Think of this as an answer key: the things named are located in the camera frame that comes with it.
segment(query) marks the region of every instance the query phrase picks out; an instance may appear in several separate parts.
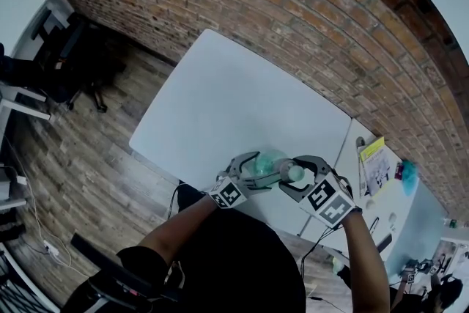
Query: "brick wall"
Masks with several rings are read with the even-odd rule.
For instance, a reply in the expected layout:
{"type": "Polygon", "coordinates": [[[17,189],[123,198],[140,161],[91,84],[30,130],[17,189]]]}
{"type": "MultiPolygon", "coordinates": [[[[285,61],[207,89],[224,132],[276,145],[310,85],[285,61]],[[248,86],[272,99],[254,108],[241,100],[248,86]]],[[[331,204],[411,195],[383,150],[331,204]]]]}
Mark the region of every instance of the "brick wall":
{"type": "Polygon", "coordinates": [[[469,68],[429,0],[70,2],[176,61],[206,28],[250,48],[384,135],[468,218],[469,68]]]}

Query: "dark floor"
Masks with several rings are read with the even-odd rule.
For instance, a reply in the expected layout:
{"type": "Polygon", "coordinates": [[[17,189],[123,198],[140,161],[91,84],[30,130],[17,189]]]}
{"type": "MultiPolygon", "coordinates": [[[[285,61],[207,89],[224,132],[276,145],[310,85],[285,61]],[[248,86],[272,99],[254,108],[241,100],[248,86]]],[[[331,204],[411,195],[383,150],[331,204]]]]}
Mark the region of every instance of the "dark floor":
{"type": "MultiPolygon", "coordinates": [[[[175,180],[128,146],[129,139],[172,68],[124,43],[110,42],[110,54],[127,65],[114,85],[104,91],[106,114],[95,111],[92,100],[81,95],[75,109],[48,103],[51,121],[15,114],[12,143],[20,156],[37,200],[43,236],[56,244],[58,236],[72,255],[72,265],[86,275],[95,269],[69,246],[74,232],[102,250],[115,253],[135,245],[164,221],[175,180]]],[[[43,250],[30,193],[15,188],[28,204],[19,212],[28,233],[8,244],[29,276],[53,301],[62,305],[84,277],[57,265],[43,250]]],[[[310,243],[280,234],[295,259],[310,243]]],[[[352,311],[350,291],[331,273],[331,262],[316,251],[306,263],[306,289],[313,295],[352,311]]],[[[337,312],[319,301],[309,301],[311,312],[337,312]]]]}

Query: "black hair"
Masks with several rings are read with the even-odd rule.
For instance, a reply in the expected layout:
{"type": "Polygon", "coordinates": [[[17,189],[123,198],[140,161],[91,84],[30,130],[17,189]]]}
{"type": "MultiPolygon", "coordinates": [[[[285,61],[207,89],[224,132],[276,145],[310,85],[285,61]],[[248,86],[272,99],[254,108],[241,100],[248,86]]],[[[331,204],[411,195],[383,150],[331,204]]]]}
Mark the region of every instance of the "black hair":
{"type": "Polygon", "coordinates": [[[462,282],[459,279],[445,281],[440,288],[441,307],[446,309],[461,295],[462,282]]]}

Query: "office chair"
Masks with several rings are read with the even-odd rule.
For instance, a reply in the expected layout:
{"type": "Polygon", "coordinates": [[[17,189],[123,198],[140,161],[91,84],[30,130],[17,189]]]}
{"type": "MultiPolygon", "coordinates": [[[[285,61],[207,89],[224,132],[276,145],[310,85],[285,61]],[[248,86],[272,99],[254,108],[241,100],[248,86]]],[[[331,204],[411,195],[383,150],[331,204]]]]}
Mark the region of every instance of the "office chair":
{"type": "Polygon", "coordinates": [[[44,41],[33,61],[5,56],[0,43],[0,80],[41,90],[69,110],[78,94],[85,92],[99,112],[106,112],[100,89],[111,84],[125,65],[104,54],[104,31],[76,14],[69,17],[66,29],[55,26],[48,34],[44,25],[50,14],[45,12],[32,29],[31,38],[39,35],[44,41]]]}

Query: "book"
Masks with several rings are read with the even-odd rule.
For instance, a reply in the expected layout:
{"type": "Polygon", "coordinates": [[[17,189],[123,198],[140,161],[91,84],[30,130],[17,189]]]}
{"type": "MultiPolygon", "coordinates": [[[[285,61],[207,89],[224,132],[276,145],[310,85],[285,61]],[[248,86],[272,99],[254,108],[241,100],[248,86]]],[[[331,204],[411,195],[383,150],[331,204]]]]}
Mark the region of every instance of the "book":
{"type": "Polygon", "coordinates": [[[384,146],[384,137],[380,137],[370,145],[359,148],[366,179],[364,195],[374,196],[391,179],[391,165],[384,146]]]}

